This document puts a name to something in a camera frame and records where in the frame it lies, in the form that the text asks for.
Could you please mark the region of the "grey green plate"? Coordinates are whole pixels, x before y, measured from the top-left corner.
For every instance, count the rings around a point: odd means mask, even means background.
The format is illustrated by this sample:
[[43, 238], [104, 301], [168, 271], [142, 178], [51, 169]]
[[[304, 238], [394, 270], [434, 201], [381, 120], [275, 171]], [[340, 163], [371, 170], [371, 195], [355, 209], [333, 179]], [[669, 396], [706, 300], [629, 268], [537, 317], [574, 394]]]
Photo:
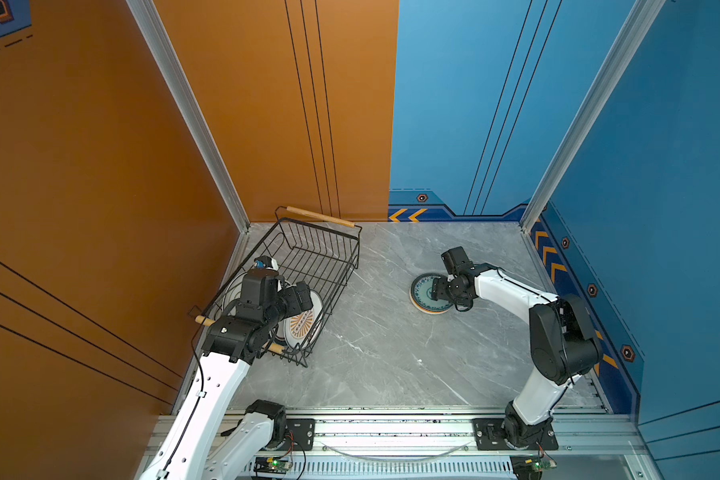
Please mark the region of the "grey green plate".
[[436, 299], [436, 281], [447, 279], [446, 276], [437, 273], [424, 273], [414, 279], [409, 290], [409, 297], [412, 304], [426, 314], [442, 314], [453, 307], [453, 303], [445, 299]]

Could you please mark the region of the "orange plate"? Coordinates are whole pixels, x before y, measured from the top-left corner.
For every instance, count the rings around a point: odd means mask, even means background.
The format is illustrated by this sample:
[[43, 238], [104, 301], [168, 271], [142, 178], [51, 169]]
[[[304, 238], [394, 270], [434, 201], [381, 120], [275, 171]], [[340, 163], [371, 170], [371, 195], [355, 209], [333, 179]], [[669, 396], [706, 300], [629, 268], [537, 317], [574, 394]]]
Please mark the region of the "orange plate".
[[446, 313], [454, 306], [449, 300], [437, 299], [431, 288], [412, 290], [410, 300], [416, 309], [429, 315]]

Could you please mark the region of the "black wire dish rack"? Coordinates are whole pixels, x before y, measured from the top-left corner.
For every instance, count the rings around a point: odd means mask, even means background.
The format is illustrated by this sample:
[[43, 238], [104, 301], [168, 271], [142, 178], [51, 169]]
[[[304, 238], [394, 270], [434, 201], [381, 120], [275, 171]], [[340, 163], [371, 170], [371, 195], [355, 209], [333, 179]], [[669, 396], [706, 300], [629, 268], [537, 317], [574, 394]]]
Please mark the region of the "black wire dish rack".
[[252, 363], [266, 353], [304, 366], [351, 274], [361, 226], [280, 206], [276, 221], [198, 316], [203, 354]]

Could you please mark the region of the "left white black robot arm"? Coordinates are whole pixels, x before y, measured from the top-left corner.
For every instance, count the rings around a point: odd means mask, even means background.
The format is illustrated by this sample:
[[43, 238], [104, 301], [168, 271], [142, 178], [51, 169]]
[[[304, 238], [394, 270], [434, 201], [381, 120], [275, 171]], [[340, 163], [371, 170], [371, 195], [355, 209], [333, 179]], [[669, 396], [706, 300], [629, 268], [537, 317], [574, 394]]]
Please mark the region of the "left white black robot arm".
[[216, 316], [201, 321], [208, 332], [195, 378], [142, 478], [235, 479], [260, 450], [279, 446], [285, 436], [285, 408], [268, 401], [254, 402], [218, 448], [212, 443], [230, 401], [273, 342], [279, 323], [312, 308], [306, 282], [289, 283], [272, 268], [248, 270], [238, 295]]

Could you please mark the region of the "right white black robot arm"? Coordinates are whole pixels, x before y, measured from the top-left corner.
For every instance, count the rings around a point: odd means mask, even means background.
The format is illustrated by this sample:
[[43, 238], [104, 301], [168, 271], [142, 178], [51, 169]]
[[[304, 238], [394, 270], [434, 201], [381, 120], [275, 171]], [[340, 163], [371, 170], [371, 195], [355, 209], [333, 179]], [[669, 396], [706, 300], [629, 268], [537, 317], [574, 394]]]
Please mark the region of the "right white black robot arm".
[[539, 446], [552, 431], [557, 404], [603, 357], [583, 300], [533, 288], [498, 266], [476, 264], [461, 247], [441, 258], [446, 273], [417, 277], [410, 287], [411, 302], [425, 313], [442, 314], [467, 312], [481, 299], [528, 325], [533, 370], [505, 409], [501, 436], [514, 449]]

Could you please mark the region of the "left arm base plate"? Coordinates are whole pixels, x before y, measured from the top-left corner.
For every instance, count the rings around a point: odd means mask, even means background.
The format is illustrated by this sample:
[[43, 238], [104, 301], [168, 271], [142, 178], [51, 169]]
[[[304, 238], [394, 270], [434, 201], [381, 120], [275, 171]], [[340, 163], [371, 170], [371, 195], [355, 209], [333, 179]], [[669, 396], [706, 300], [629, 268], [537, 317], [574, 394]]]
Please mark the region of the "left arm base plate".
[[288, 450], [291, 444], [298, 450], [311, 451], [315, 438], [316, 420], [314, 418], [291, 418], [274, 421], [274, 430], [264, 450]]

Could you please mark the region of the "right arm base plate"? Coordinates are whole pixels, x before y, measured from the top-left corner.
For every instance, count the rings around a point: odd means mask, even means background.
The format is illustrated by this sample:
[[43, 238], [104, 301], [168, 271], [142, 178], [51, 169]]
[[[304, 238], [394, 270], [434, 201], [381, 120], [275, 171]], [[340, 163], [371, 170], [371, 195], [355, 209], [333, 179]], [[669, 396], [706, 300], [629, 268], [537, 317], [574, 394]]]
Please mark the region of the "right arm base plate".
[[537, 425], [527, 425], [519, 418], [498, 417], [472, 420], [473, 435], [480, 451], [492, 450], [535, 450], [559, 449], [557, 436], [552, 427], [552, 418]]

